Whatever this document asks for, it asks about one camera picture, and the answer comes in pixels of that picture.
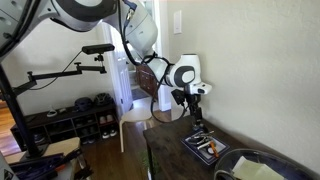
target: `robot camera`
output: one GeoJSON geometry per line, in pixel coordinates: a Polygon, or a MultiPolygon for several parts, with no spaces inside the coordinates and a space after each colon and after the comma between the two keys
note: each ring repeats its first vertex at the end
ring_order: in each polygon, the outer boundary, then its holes
{"type": "Polygon", "coordinates": [[[83,46],[82,52],[86,54],[103,54],[106,51],[113,51],[114,46],[112,44],[99,44],[93,46],[83,46]]]}

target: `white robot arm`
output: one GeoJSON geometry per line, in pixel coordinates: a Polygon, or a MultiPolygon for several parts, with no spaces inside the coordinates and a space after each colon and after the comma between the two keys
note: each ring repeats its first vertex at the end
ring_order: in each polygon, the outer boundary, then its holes
{"type": "MultiPolygon", "coordinates": [[[[136,0],[1,0],[0,63],[42,20],[51,18],[71,30],[86,32],[101,22],[116,28],[141,57],[154,56],[157,27],[136,0]]],[[[182,87],[188,94],[207,94],[211,86],[200,78],[195,54],[185,54],[175,64],[154,58],[147,63],[158,81],[182,87]]]]}

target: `light switch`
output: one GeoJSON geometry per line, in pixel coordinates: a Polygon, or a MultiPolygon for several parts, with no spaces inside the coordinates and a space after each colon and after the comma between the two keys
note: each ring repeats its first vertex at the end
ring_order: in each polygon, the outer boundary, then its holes
{"type": "Polygon", "coordinates": [[[182,27],[181,27],[181,10],[177,11],[173,14],[173,34],[181,34],[182,27]]]}

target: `dark table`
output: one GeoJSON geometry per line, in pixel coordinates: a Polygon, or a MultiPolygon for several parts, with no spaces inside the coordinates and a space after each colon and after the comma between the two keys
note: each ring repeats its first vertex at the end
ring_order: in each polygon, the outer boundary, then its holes
{"type": "MultiPolygon", "coordinates": [[[[206,165],[181,142],[181,138],[192,133],[191,123],[192,117],[186,116],[143,132],[147,142],[149,160],[152,160],[150,158],[152,151],[166,177],[165,179],[213,179],[215,163],[210,166],[206,165]]],[[[221,131],[208,121],[203,120],[203,124],[209,131],[214,131],[214,137],[230,146],[228,151],[237,148],[247,148],[246,145],[221,131]]],[[[149,161],[149,163],[152,179],[154,179],[152,162],[149,161]]]]}

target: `wall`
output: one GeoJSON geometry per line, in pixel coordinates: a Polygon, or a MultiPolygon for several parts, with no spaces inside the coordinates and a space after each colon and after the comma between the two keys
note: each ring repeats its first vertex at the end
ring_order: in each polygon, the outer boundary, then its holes
{"type": "Polygon", "coordinates": [[[203,81],[214,85],[204,117],[320,172],[320,1],[167,3],[169,59],[199,54],[203,81]],[[183,33],[173,35],[178,10],[183,33]]]}
{"type": "MultiPolygon", "coordinates": [[[[42,22],[31,34],[4,60],[4,69],[13,87],[28,81],[27,72],[34,74],[62,71],[78,54],[82,46],[102,44],[102,28],[96,27],[90,32],[77,33],[57,25],[50,20],[42,22]]],[[[93,59],[96,55],[81,53],[75,62],[82,65],[100,66],[93,59]]],[[[104,65],[107,72],[108,53],[104,53],[104,65]]],[[[68,70],[75,70],[72,64],[68,70]]],[[[49,80],[38,81],[41,87],[49,80]]],[[[18,97],[24,114],[47,111],[54,108],[72,106],[77,98],[93,97],[101,92],[113,96],[113,86],[109,73],[84,72],[82,75],[59,78],[52,85],[38,91],[27,91],[18,97]]]]}

